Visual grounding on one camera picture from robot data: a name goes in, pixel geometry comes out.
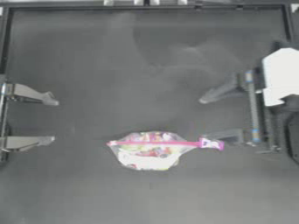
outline pink zipper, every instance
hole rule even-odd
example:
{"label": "pink zipper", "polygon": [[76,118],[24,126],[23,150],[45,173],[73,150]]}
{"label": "pink zipper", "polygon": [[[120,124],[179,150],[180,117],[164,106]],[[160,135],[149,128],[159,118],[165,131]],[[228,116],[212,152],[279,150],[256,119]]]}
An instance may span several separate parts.
{"label": "pink zipper", "polygon": [[193,148],[212,148],[212,149],[217,149],[220,151],[224,150],[224,142],[221,141],[211,141],[207,138],[200,138],[199,142],[176,142],[176,141],[169,141],[169,142],[155,142],[155,141],[149,141],[149,142],[131,142],[131,141],[124,141],[124,142],[119,142],[119,141],[112,141],[107,143],[107,146],[112,146],[112,145],[184,145],[184,146],[192,146]]}
{"label": "pink zipper", "polygon": [[113,144],[123,144],[123,145],[147,145],[147,144],[164,144],[164,145],[185,145],[185,146],[195,146],[199,147],[201,146],[200,142],[176,142],[176,141],[169,141],[169,142],[117,142],[117,141],[112,141],[108,142],[107,145],[113,145]]}

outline dark gray surface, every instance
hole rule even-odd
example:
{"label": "dark gray surface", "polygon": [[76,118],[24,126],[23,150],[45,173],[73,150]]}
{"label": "dark gray surface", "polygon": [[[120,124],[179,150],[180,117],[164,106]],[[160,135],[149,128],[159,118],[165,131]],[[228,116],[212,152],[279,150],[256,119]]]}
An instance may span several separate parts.
{"label": "dark gray surface", "polygon": [[298,221],[298,167],[251,148],[192,151],[165,172],[120,166],[105,141],[169,130],[188,140],[247,126],[247,98],[197,98],[284,39],[278,11],[17,12],[8,75],[57,108],[13,105],[15,134],[55,134],[0,172],[1,224]]}

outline snack bag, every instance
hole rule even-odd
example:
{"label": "snack bag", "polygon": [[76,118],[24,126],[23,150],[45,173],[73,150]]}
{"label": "snack bag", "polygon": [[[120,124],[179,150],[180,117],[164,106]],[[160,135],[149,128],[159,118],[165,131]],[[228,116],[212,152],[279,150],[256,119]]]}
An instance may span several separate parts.
{"label": "snack bag", "polygon": [[177,165],[181,154],[195,148],[212,148],[223,151],[224,143],[200,137],[199,142],[187,142],[171,132],[132,133],[107,146],[115,152],[123,166],[135,170],[165,171]]}

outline plastic bag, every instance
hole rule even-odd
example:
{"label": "plastic bag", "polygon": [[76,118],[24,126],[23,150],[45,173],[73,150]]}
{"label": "plastic bag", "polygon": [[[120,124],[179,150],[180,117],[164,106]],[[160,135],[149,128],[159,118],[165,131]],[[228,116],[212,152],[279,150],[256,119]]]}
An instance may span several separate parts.
{"label": "plastic bag", "polygon": [[223,151],[221,141],[200,137],[199,142],[187,142],[171,132],[132,133],[107,143],[123,166],[135,170],[165,171],[177,165],[181,154],[195,148]]}

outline metal frame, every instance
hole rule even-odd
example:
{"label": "metal frame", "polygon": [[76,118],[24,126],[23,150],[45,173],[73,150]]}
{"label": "metal frame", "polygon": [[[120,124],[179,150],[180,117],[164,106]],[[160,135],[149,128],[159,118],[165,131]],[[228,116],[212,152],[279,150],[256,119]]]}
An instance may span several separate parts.
{"label": "metal frame", "polygon": [[[7,59],[8,59],[8,48],[9,48],[9,35],[11,35],[11,26],[15,11],[85,11],[85,10],[100,10],[100,11],[180,11],[180,10],[196,10],[196,11],[271,11],[280,10],[282,11],[282,20],[284,22],[284,35],[290,42],[295,41],[295,28],[292,22],[292,12],[290,3],[203,3],[196,0],[129,0],[129,1],[115,1],[115,0],[104,0],[104,1],[92,1],[92,2],[29,2],[29,3],[3,3],[3,24],[1,24],[1,35],[0,35],[0,74],[5,74],[7,67]],[[253,105],[253,109],[251,110],[251,116],[255,117],[257,112],[257,101],[256,96],[251,94],[249,102]],[[49,136],[47,139],[41,138],[28,138],[27,143],[24,143],[24,139],[9,139],[7,135],[7,110],[8,110],[8,98],[5,95],[1,95],[0,98],[0,147],[3,151],[11,151],[16,145],[19,150],[28,149],[29,146],[48,144],[53,138]],[[255,119],[255,124],[259,126],[259,120]],[[241,131],[236,129],[239,139],[243,137]],[[224,138],[233,139],[233,131],[227,132],[225,134],[217,133],[216,136],[223,136]],[[23,145],[17,143],[9,142],[9,140],[17,140],[23,143]]]}

